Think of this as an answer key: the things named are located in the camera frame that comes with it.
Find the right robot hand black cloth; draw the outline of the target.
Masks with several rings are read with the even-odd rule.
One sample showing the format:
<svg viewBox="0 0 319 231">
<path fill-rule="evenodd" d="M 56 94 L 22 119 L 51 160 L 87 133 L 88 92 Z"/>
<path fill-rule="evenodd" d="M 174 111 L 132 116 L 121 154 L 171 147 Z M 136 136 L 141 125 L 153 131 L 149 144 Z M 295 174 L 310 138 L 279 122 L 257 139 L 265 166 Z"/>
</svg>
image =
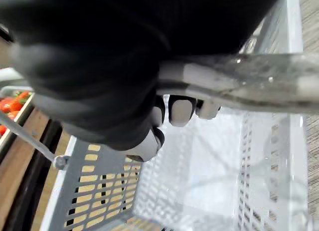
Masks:
<svg viewBox="0 0 319 231">
<path fill-rule="evenodd" d="M 276 1 L 0 0 L 0 21 L 40 110 L 145 162 L 164 142 L 160 63 L 239 52 Z"/>
</svg>

